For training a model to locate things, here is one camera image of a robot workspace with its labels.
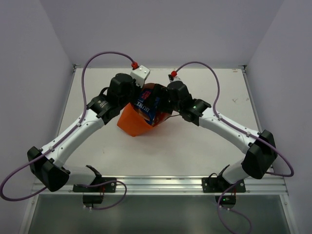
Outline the blue Burts crisps packet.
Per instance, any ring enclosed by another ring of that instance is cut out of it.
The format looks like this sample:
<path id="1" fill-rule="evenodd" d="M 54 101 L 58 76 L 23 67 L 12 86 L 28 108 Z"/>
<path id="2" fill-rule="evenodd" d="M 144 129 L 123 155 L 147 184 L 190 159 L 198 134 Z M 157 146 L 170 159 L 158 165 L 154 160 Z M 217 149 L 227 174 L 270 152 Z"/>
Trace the blue Burts crisps packet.
<path id="1" fill-rule="evenodd" d="M 159 115 L 160 98 L 150 99 L 152 94 L 151 88 L 144 89 L 134 104 L 134 110 L 146 121 L 147 124 L 154 126 Z"/>

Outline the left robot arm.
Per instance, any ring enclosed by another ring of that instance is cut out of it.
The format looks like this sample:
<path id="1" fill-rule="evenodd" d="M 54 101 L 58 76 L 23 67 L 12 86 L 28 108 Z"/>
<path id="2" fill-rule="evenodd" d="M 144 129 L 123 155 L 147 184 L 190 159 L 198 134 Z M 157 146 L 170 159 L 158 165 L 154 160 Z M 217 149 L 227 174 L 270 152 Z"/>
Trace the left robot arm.
<path id="1" fill-rule="evenodd" d="M 147 73 L 116 74 L 110 85 L 85 106 L 82 115 L 64 132 L 40 149 L 33 146 L 27 152 L 31 172 L 51 192 L 62 188 L 71 172 L 64 168 L 69 156 L 90 135 L 106 125 L 139 95 Z"/>

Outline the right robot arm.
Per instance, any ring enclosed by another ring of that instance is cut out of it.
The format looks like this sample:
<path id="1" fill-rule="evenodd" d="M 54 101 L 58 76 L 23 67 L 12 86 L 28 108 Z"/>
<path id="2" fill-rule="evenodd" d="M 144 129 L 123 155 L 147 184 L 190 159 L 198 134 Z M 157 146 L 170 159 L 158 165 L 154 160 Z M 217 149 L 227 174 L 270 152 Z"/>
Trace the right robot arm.
<path id="1" fill-rule="evenodd" d="M 217 176 L 217 185 L 222 191 L 229 191 L 236 182 L 247 177 L 261 179 L 277 158 L 271 132 L 259 133 L 225 117 L 215 105 L 193 98 L 180 80 L 171 81 L 161 89 L 161 109 L 178 112 L 185 121 L 218 134 L 245 155 L 237 163 L 226 166 Z"/>

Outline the orange paper bag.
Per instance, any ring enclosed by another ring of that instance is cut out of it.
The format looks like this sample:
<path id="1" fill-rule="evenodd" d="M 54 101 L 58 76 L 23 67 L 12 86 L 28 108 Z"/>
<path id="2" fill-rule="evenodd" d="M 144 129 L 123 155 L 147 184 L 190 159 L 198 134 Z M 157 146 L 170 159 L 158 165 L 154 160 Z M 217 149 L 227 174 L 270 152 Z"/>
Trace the orange paper bag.
<path id="1" fill-rule="evenodd" d="M 155 99 L 157 97 L 157 85 L 158 84 L 155 83 L 147 83 L 143 86 L 141 91 L 143 91 L 146 88 L 151 88 L 152 94 L 149 96 L 149 98 Z M 146 121 L 143 119 L 143 117 L 141 117 L 134 110 L 135 102 L 126 105 L 117 122 L 117 126 L 121 130 L 123 130 L 126 134 L 132 137 L 140 136 L 151 131 L 172 115 L 160 112 L 156 124 L 154 126 L 151 126 L 147 124 Z"/>

